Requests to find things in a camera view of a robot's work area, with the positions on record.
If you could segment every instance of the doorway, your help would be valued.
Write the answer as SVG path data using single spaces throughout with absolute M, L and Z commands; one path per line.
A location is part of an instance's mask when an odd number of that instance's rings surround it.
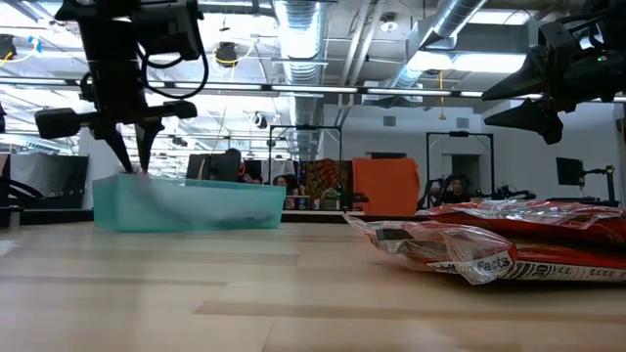
M 480 189 L 480 155 L 452 154 L 452 173 L 463 174 L 468 177 L 467 192 Z

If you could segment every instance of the teal plastic bin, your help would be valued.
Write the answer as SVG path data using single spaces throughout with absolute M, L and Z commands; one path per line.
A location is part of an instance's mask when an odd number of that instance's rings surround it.
M 96 226 L 118 232 L 275 229 L 285 188 L 118 174 L 93 196 Z

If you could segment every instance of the black robotic arm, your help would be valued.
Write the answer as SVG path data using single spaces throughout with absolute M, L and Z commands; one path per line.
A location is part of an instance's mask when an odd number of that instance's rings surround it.
M 142 171 L 147 172 L 151 148 L 163 129 L 161 118 L 196 117 L 196 107 L 183 100 L 149 107 L 145 88 L 171 99 L 197 94 L 208 79 L 208 61 L 201 42 L 197 0 L 64 0 L 56 14 L 59 21 L 76 21 L 80 28 L 89 72 L 81 80 L 81 99 L 92 102 L 95 112 L 71 109 L 42 110 L 35 121 L 42 138 L 75 135 L 90 128 L 94 138 L 105 140 L 126 172 L 133 168 L 118 123 L 134 124 Z M 167 65 L 150 62 L 151 55 L 178 53 Z M 150 86 L 148 66 L 167 68 L 202 58 L 204 76 L 194 92 L 175 97 Z
M 579 33 L 593 47 L 582 49 Z M 601 34 L 603 42 L 596 35 Z M 529 94 L 521 106 L 485 119 L 485 124 L 534 131 L 547 144 L 558 143 L 563 124 L 558 112 L 594 99 L 605 103 L 626 90 L 626 1 L 587 0 L 584 13 L 544 24 L 539 43 L 522 68 L 482 95 L 493 101 Z

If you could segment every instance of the white wall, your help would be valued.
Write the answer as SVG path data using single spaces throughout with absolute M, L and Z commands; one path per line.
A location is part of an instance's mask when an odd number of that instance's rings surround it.
M 484 117 L 516 106 L 506 103 L 487 111 Z M 583 104 L 576 112 L 561 114 L 564 124 L 560 143 L 547 146 L 534 132 L 484 126 L 485 132 L 495 135 L 496 182 L 507 182 L 519 190 L 535 192 L 538 198 L 582 197 L 577 187 L 560 186 L 556 158 L 570 157 L 583 160 L 585 169 L 614 165 L 615 193 L 621 193 L 621 160 L 618 132 L 615 128 L 615 109 L 609 104 Z M 584 193 L 587 196 L 608 198 L 603 175 L 588 175 Z
M 368 157 L 369 152 L 406 153 L 418 163 L 420 179 L 425 183 L 426 177 L 426 132 L 450 132 L 457 129 L 457 117 L 469 118 L 469 132 L 480 132 L 482 121 L 479 115 L 469 108 L 448 108 L 444 110 L 446 119 L 439 119 L 440 109 L 423 111 L 422 109 L 395 108 L 382 110 L 375 107 L 354 107 L 348 116 L 343 131 L 343 159 Z M 336 107 L 326 106 L 326 123 L 334 118 Z M 383 127 L 384 115 L 396 116 L 395 127 Z M 490 184 L 489 146 L 487 138 L 451 138 L 449 136 L 430 137 L 430 178 L 438 178 L 449 174 L 452 160 L 449 154 L 481 155 L 481 185 L 487 189 Z M 318 157 L 338 159 L 338 143 L 325 136 L 320 143 Z
M 482 124 L 482 117 L 509 109 L 519 102 L 510 102 L 486 112 L 483 116 L 473 115 L 470 109 L 446 109 L 446 120 L 439 120 L 439 109 L 423 112 L 421 109 L 381 110 L 354 107 L 346 120 L 343 133 L 343 158 L 367 157 L 367 152 L 406 153 L 414 158 L 420 168 L 420 179 L 426 177 L 426 131 L 448 132 L 457 130 L 456 117 L 469 117 L 469 132 L 493 133 L 495 140 L 496 187 L 503 182 L 518 190 L 529 190 L 538 198 L 582 197 L 577 187 L 559 186 L 556 158 L 582 159 L 586 169 L 614 165 L 616 173 L 615 193 L 622 200 L 622 178 L 626 165 L 622 162 L 623 144 L 615 128 L 614 119 L 623 115 L 621 106 L 608 104 L 583 104 L 577 111 L 563 114 L 562 141 L 547 146 L 543 138 L 534 132 L 491 127 Z M 325 116 L 334 117 L 335 107 L 325 107 Z M 384 115 L 397 116 L 396 127 L 383 127 Z M 483 139 L 488 146 L 488 139 Z M 338 158 L 338 144 L 324 138 L 320 157 Z M 447 154 L 479 154 L 480 188 L 490 190 L 489 150 L 475 138 L 440 138 L 430 151 L 430 178 L 449 172 L 450 157 Z M 605 177 L 586 177 L 586 196 L 608 198 Z

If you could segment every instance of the plastic bag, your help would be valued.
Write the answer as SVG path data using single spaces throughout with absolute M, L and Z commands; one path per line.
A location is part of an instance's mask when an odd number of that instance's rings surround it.
M 623 209 L 554 201 L 488 200 L 447 204 L 417 215 L 477 226 L 506 238 L 626 244 Z
M 472 285 L 497 279 L 626 282 L 626 256 L 565 246 L 513 243 L 472 226 L 365 223 L 344 215 L 373 245 L 414 270 L 460 274 Z
M 408 259 L 407 267 L 461 274 L 472 285 L 487 284 L 514 264 L 515 246 L 489 231 L 436 222 L 365 223 L 344 215 L 378 249 Z

